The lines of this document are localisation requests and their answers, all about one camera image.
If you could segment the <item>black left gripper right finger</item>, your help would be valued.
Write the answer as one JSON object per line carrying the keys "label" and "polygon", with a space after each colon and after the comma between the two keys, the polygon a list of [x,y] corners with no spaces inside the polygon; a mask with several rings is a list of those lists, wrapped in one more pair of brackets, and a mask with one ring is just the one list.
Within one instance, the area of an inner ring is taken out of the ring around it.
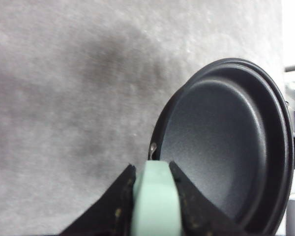
{"label": "black left gripper right finger", "polygon": [[169,163],[178,190],[187,236],[244,236],[246,232],[209,201],[174,162]]}

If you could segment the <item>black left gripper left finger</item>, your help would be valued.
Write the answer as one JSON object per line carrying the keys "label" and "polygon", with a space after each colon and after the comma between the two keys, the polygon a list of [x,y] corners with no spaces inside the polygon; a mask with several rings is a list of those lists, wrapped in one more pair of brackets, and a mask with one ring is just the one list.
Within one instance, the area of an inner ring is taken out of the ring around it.
{"label": "black left gripper left finger", "polygon": [[129,236],[136,168],[129,164],[106,192],[61,236]]}

